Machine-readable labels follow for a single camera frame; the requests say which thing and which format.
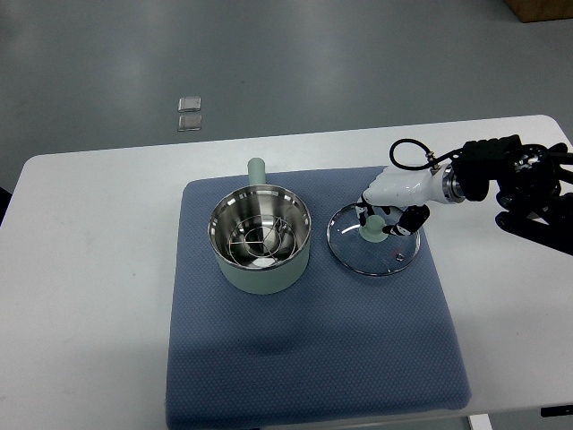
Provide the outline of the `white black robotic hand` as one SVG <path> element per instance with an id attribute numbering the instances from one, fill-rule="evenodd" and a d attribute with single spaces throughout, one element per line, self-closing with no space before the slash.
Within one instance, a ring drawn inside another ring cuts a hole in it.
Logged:
<path id="1" fill-rule="evenodd" d="M 425 170 L 388 166 L 356 202 L 359 232 L 363 239 L 373 243 L 388 236 L 411 236 L 430 216 L 427 202 L 453 204 L 464 200 L 450 165 Z"/>

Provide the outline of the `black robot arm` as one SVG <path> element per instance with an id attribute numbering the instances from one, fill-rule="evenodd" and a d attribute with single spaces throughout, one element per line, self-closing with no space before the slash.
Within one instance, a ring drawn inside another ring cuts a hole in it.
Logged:
<path id="1" fill-rule="evenodd" d="M 572 150 L 564 142 L 547 148 L 524 144 L 518 135 L 466 142 L 440 157 L 451 160 L 456 183 L 471 202 L 481 202 L 497 183 L 502 230 L 572 254 Z"/>

